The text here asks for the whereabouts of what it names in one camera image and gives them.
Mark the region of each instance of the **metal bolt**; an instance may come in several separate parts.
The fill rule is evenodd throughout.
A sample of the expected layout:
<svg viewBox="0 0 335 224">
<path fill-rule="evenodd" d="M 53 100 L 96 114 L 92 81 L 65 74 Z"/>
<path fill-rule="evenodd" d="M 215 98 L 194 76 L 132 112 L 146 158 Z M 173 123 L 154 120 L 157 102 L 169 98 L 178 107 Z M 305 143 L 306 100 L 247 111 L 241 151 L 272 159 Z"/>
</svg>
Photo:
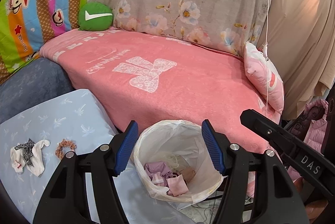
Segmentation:
<svg viewBox="0 0 335 224">
<path fill-rule="evenodd" d="M 269 157 L 273 157 L 273 156 L 275 155 L 275 153 L 274 153 L 273 150 L 268 149 L 268 150 L 266 151 L 266 155 L 269 156 Z"/>
<path fill-rule="evenodd" d="M 102 145 L 101 147 L 100 147 L 100 150 L 101 151 L 106 151 L 106 150 L 109 150 L 109 145 Z"/>
<path fill-rule="evenodd" d="M 73 151 L 69 151 L 69 152 L 67 152 L 67 153 L 65 154 L 65 157 L 66 157 L 66 158 L 72 158 L 73 155 L 74 155 L 74 152 L 73 152 Z"/>
<path fill-rule="evenodd" d="M 230 145 L 230 148 L 231 148 L 232 150 L 239 150 L 239 149 L 240 149 L 240 146 L 239 146 L 238 144 L 231 144 L 231 145 Z"/>
</svg>

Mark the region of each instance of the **green round cushion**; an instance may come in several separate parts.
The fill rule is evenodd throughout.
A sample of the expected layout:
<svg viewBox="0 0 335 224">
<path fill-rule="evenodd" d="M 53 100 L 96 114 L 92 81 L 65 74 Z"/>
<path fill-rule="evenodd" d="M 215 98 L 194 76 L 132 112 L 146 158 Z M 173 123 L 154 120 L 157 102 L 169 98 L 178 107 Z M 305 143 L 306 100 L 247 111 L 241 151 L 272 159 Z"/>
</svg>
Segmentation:
<svg viewBox="0 0 335 224">
<path fill-rule="evenodd" d="M 105 31 L 113 23 L 113 11 L 99 2 L 85 4 L 78 14 L 81 31 Z"/>
</svg>

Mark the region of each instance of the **blue rubber tip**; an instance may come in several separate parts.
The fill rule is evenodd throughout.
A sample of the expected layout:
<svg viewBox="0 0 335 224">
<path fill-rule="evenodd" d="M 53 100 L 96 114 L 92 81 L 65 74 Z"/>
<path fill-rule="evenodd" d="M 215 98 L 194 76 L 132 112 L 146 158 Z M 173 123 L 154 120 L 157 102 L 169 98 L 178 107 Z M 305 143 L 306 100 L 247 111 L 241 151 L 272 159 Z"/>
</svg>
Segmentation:
<svg viewBox="0 0 335 224">
<path fill-rule="evenodd" d="M 224 174 L 225 167 L 223 164 L 223 153 L 214 138 L 212 127 L 205 120 L 201 125 L 202 137 L 205 141 L 210 158 L 212 159 L 214 168 Z"/>
<path fill-rule="evenodd" d="M 123 140 L 118 152 L 116 153 L 116 162 L 114 172 L 116 175 L 120 175 L 127 167 L 131 152 L 138 139 L 138 124 L 134 121 L 131 125 L 125 139 Z"/>
</svg>

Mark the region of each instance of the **pink pillow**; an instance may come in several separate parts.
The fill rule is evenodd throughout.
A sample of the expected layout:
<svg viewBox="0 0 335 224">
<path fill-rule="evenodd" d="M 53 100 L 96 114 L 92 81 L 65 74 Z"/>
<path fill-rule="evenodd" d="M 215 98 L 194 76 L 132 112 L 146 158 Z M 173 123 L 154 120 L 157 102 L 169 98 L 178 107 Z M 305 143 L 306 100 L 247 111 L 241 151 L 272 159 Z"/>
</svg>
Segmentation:
<svg viewBox="0 0 335 224">
<path fill-rule="evenodd" d="M 281 114 L 284 109 L 283 81 L 274 64 L 270 60 L 266 62 L 263 53 L 249 42 L 246 43 L 244 51 L 244 70 L 247 78 L 265 100 L 267 94 L 266 86 L 268 86 L 268 103 Z"/>
</svg>

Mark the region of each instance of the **white cord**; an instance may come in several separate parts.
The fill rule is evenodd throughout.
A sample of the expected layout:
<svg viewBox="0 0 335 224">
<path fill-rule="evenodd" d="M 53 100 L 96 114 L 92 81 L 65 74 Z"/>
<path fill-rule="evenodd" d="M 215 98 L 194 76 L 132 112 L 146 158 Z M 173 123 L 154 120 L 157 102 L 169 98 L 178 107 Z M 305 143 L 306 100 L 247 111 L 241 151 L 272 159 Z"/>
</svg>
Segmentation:
<svg viewBox="0 0 335 224">
<path fill-rule="evenodd" d="M 269 80 L 268 80 L 268 28 L 269 28 L 269 8 L 270 0 L 268 0 L 268 9 L 266 14 L 266 35 L 265 35 L 265 46 L 263 48 L 263 56 L 266 60 L 266 117 L 268 117 L 268 96 L 269 96 Z"/>
</svg>

